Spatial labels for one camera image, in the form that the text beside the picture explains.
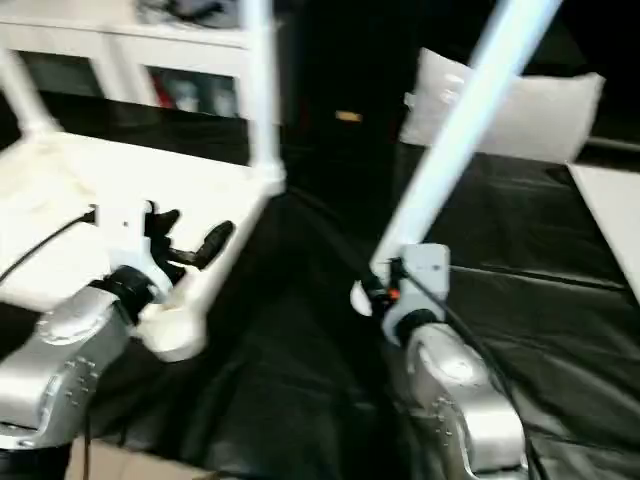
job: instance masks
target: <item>white cabinet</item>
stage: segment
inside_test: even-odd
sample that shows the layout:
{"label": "white cabinet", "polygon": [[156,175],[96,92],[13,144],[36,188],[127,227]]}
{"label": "white cabinet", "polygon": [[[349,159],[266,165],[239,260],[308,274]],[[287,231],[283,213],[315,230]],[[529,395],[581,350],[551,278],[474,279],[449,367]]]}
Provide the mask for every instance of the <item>white cabinet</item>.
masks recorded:
{"label": "white cabinet", "polygon": [[[61,69],[69,72],[75,63],[78,76],[87,75],[83,70],[93,75],[102,96],[124,102],[136,101],[126,88],[126,80],[118,72],[111,56],[108,39],[100,32],[46,25],[2,23],[0,35],[0,41],[12,50],[39,54],[23,59],[30,68],[37,68],[37,64],[46,68],[47,63],[55,63],[50,57],[60,56]],[[35,75],[35,80],[38,84],[38,75]]]}
{"label": "white cabinet", "polygon": [[[8,0],[0,3],[0,41],[20,52],[60,56],[61,68],[73,69],[76,59],[71,78],[95,75],[100,96],[111,100],[251,119],[246,31],[141,24],[134,8],[134,0]],[[284,30],[280,22],[273,33]],[[39,88],[56,90],[32,76]],[[84,87],[71,93],[86,94]]]}

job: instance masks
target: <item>white metal frame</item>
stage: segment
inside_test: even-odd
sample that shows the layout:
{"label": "white metal frame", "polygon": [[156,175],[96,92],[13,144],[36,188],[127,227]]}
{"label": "white metal frame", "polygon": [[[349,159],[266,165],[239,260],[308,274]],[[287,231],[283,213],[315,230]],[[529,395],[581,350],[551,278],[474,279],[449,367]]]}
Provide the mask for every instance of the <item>white metal frame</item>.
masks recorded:
{"label": "white metal frame", "polygon": [[[474,73],[416,172],[370,261],[386,277],[389,259],[403,245],[421,243],[490,126],[511,81],[533,55],[562,0],[503,0],[491,16],[471,60]],[[370,306],[355,285],[351,303]]]}
{"label": "white metal frame", "polygon": [[[0,154],[0,192],[4,189],[9,191],[9,195],[13,191],[22,194],[19,190],[22,187],[15,187],[16,180],[11,178],[17,175],[21,181],[30,182],[30,194],[35,192],[39,196],[39,187],[44,187],[46,195],[49,195],[46,198],[51,197],[47,200],[50,202],[48,205],[56,213],[56,218],[49,214],[38,217],[41,222],[35,225],[38,232],[29,230],[25,238],[20,235],[10,238],[15,252],[10,252],[8,257],[7,252],[3,252],[0,235],[0,270],[15,261],[16,255],[24,249],[51,233],[52,228],[68,220],[69,215],[77,214],[71,210],[63,211],[67,204],[60,206],[66,201],[59,195],[67,195],[63,189],[69,190],[69,173],[72,183],[83,185],[80,191],[85,192],[87,186],[90,187],[93,192],[91,198],[99,199],[101,215],[118,215],[123,198],[132,198],[132,192],[140,197],[132,198],[132,202],[152,199],[159,201],[161,209],[181,209],[184,216],[172,232],[177,248],[197,248],[203,235],[216,222],[230,219],[236,223],[236,232],[227,248],[212,265],[200,273],[190,271],[164,304],[148,306],[142,312],[139,332],[143,340],[167,360],[180,360],[202,348],[206,339],[205,315],[209,305],[268,198],[284,189],[285,171],[279,158],[277,126],[273,120],[276,67],[269,27],[272,23],[271,0],[252,0],[246,5],[249,33],[246,52],[254,79],[250,83],[251,95],[255,100],[249,122],[251,159],[248,167],[65,133],[44,107],[20,58],[0,46],[0,85],[23,133],[20,141]],[[77,192],[76,187],[74,184],[69,191]],[[86,208],[83,195],[76,195],[68,201],[69,209],[73,207],[77,212],[78,207]],[[10,196],[8,205],[8,218],[3,217],[5,234],[11,232],[12,227],[20,230],[23,223],[20,213],[22,200]],[[25,264],[3,283],[3,293],[6,289],[14,292],[12,295],[18,292],[17,299],[23,303],[17,303],[35,309],[49,309],[65,295],[74,293],[74,288],[81,288],[96,275],[108,272],[108,262],[102,261],[106,260],[103,244],[108,235],[100,235],[95,228],[87,230],[81,227],[70,230],[64,239],[61,237],[59,242],[54,242],[66,242],[65,246],[52,245]],[[76,263],[68,268],[68,263],[74,261]]]}
{"label": "white metal frame", "polygon": [[100,31],[1,23],[0,33],[2,43],[11,50],[86,58],[106,98],[136,101],[120,74],[109,39]]}

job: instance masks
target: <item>white panel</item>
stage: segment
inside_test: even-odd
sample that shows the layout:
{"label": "white panel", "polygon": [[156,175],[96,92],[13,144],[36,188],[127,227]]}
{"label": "white panel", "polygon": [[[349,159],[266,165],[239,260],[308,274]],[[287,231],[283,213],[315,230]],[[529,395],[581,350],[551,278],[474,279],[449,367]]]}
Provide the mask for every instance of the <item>white panel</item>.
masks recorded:
{"label": "white panel", "polygon": [[95,30],[107,21],[131,18],[130,0],[2,0],[2,22]]}
{"label": "white panel", "polygon": [[640,302],[640,174],[575,164],[569,170]]}
{"label": "white panel", "polygon": [[239,48],[133,36],[118,41],[131,60],[143,65],[231,77],[246,72],[247,52]]}
{"label": "white panel", "polygon": [[42,46],[41,31],[26,25],[0,24],[2,43],[9,50],[40,52]]}

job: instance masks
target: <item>black cable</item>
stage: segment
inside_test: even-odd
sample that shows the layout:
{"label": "black cable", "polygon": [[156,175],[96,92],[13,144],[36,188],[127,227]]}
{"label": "black cable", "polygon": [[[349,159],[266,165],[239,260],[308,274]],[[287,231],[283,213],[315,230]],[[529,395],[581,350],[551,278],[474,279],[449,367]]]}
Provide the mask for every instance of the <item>black cable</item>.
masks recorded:
{"label": "black cable", "polygon": [[[315,222],[308,222],[309,225],[318,232],[319,238],[333,250],[334,254],[355,272],[365,290],[384,289],[380,279],[369,268],[367,260],[359,250],[354,248],[353,242],[342,233],[347,231],[345,222],[330,207],[296,187],[288,187],[287,193],[299,200],[298,205],[314,214]],[[333,235],[335,227],[338,227],[338,235]]]}
{"label": "black cable", "polygon": [[91,422],[89,420],[89,412],[86,413],[84,419],[84,454],[82,458],[82,480],[89,480],[91,476]]}
{"label": "black cable", "polygon": [[51,240],[53,240],[54,238],[60,236],[61,234],[63,234],[64,232],[69,230],[71,227],[73,227],[74,225],[76,225],[77,223],[80,223],[80,222],[95,223],[95,210],[87,212],[87,213],[81,215],[80,217],[74,218],[70,222],[65,223],[62,227],[60,227],[58,230],[53,232],[47,238],[42,240],[35,247],[33,247],[33,248],[29,249],[27,252],[25,252],[9,268],[7,268],[4,272],[2,272],[2,274],[0,274],[0,284],[2,284],[2,282],[4,282],[9,277],[9,275],[11,275],[16,269],[18,269],[21,265],[23,265],[25,262],[27,262],[33,255],[35,255],[42,247],[44,247],[46,244],[48,244]]}
{"label": "black cable", "polygon": [[[486,347],[484,343],[477,339],[471,329],[467,326],[466,322],[462,320],[462,318],[451,307],[449,307],[446,302],[442,301],[435,293],[429,290],[426,285],[424,285],[411,272],[409,272],[404,267],[401,261],[397,264],[397,266],[404,277],[406,277],[411,283],[413,283],[418,290],[424,293],[429,298],[429,300],[431,300],[446,312],[447,322],[456,331],[456,333],[460,335],[460,337],[462,337],[465,343],[471,346],[471,348],[473,348],[478,353],[478,355],[480,355],[482,360],[487,364],[489,370],[493,373],[496,381],[498,382],[500,390],[502,390],[502,393],[507,397],[507,399],[513,406],[513,409],[516,411],[518,417],[522,419],[520,409],[513,395],[511,382],[502,370],[502,367],[500,366],[500,363],[493,352],[488,347]],[[546,471],[544,470],[542,461],[540,460],[540,456],[538,455],[538,452],[536,452],[533,446],[533,442],[531,441],[529,433],[527,432],[527,429],[524,425],[522,426],[522,431],[524,433],[525,452],[527,455],[527,459],[529,460],[529,462],[533,463],[533,465],[528,465],[529,480],[535,480],[536,478],[534,476],[534,469],[531,468],[532,466],[535,467],[535,471],[537,472],[538,477],[546,480]]]}

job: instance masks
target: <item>black fabric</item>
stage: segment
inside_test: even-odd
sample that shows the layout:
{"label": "black fabric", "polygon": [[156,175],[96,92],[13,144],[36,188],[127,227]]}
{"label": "black fabric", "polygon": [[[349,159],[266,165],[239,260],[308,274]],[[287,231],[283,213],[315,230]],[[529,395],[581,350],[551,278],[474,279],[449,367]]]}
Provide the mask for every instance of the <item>black fabric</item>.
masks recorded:
{"label": "black fabric", "polygon": [[[47,100],[72,132],[247,158],[242,122]],[[436,478],[414,406],[399,401],[402,355],[349,305],[421,150],[327,155],[283,138],[289,191],[209,312],[206,352],[163,364],[132,342],[100,385],[92,427],[223,478]],[[503,358],[548,477],[640,478],[639,310],[566,169],[477,156],[430,240],[452,250],[449,304]],[[0,318],[21,335],[33,324],[7,306]]]}
{"label": "black fabric", "polygon": [[640,173],[640,148],[624,150],[609,146],[587,145],[576,163],[593,167],[611,168],[623,172]]}
{"label": "black fabric", "polygon": [[39,450],[0,450],[2,480],[64,480],[71,444]]}

